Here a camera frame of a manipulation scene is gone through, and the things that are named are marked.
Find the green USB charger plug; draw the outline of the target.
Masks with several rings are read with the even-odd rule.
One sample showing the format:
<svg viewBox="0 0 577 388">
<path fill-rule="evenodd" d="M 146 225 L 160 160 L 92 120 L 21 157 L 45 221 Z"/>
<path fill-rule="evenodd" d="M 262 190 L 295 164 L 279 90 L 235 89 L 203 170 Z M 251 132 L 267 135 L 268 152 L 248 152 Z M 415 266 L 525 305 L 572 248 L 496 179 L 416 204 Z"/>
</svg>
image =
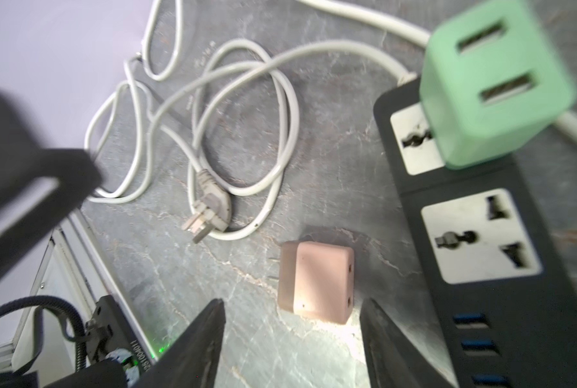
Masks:
<svg viewBox="0 0 577 388">
<path fill-rule="evenodd" d="M 577 86 L 525 1 L 486 1 L 438 27 L 419 98 L 445 164 L 518 150 L 577 100 Z"/>
</svg>

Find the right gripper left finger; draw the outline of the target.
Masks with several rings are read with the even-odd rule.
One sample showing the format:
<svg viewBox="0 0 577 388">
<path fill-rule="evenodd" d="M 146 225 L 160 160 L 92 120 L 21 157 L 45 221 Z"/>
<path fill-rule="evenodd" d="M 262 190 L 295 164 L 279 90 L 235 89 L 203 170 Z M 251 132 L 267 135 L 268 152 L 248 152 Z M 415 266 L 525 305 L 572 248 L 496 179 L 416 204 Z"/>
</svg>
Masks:
<svg viewBox="0 0 577 388">
<path fill-rule="evenodd" d="M 136 387 L 213 387 L 226 325 L 225 304 L 216 298 L 199 313 Z"/>
</svg>

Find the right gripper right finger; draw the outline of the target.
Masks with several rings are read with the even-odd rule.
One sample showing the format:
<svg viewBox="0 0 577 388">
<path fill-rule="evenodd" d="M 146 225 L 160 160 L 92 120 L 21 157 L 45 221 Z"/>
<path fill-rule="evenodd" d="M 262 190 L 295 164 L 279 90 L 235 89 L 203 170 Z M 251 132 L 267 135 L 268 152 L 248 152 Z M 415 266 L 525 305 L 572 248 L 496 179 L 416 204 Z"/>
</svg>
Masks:
<svg viewBox="0 0 577 388">
<path fill-rule="evenodd" d="M 372 298 L 362 303 L 360 325 L 370 386 L 451 386 Z"/>
</svg>

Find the pink USB charger plug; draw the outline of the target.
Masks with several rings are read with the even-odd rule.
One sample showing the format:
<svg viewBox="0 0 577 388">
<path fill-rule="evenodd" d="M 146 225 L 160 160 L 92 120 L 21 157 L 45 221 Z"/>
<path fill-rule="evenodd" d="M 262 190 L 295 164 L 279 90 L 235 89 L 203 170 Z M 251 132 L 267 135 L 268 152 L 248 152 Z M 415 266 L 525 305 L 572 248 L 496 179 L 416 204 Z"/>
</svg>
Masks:
<svg viewBox="0 0 577 388">
<path fill-rule="evenodd" d="M 277 304 L 295 315 L 344 325 L 352 312 L 355 252 L 321 242 L 285 242 L 279 259 Z"/>
</svg>

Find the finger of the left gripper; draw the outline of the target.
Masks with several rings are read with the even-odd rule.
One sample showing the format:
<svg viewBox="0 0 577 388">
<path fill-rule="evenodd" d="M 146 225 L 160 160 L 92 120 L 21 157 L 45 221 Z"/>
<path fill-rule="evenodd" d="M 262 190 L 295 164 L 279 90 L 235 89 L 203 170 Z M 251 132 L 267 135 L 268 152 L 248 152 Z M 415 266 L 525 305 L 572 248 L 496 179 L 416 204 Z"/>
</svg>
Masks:
<svg viewBox="0 0 577 388">
<path fill-rule="evenodd" d="M 0 92 L 0 210 L 42 178 L 55 179 L 54 191 L 0 234 L 0 280 L 102 182 L 86 151 L 41 146 L 21 110 Z"/>
</svg>

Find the black power strip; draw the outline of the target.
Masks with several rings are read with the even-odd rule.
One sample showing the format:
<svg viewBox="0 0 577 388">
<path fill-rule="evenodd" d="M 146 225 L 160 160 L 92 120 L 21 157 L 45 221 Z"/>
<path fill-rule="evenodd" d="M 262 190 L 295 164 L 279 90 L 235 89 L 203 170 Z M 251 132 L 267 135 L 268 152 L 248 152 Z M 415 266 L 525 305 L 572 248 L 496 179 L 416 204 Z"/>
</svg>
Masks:
<svg viewBox="0 0 577 388">
<path fill-rule="evenodd" d="M 457 384 L 577 387 L 577 294 L 518 166 L 447 168 L 419 86 L 373 115 Z"/>
</svg>

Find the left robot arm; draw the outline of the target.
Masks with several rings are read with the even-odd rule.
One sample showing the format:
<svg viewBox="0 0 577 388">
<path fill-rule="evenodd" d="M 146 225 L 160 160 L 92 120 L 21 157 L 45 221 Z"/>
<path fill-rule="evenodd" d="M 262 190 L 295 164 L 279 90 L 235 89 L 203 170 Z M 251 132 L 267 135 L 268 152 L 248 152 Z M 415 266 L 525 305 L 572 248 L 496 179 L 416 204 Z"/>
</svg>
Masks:
<svg viewBox="0 0 577 388">
<path fill-rule="evenodd" d="M 0 387 L 131 387 L 156 363 L 78 212 L 101 180 L 0 92 Z"/>
</svg>

